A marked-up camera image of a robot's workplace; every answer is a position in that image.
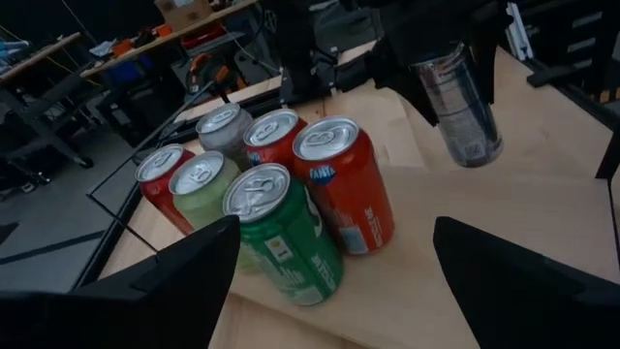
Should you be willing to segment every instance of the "sprite can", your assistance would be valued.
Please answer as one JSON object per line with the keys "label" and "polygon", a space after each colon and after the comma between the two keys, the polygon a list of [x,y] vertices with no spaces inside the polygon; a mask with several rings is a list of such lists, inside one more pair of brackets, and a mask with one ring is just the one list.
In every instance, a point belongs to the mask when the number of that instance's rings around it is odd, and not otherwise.
{"label": "sprite can", "polygon": [[[239,167],[219,151],[206,151],[185,162],[170,178],[174,207],[195,230],[224,217],[222,200],[240,174]],[[239,250],[237,268],[258,271],[250,256]]]}
{"label": "sprite can", "polygon": [[340,253],[308,191],[284,166],[242,174],[224,197],[224,212],[239,216],[241,245],[295,304],[325,301],[340,285]]}

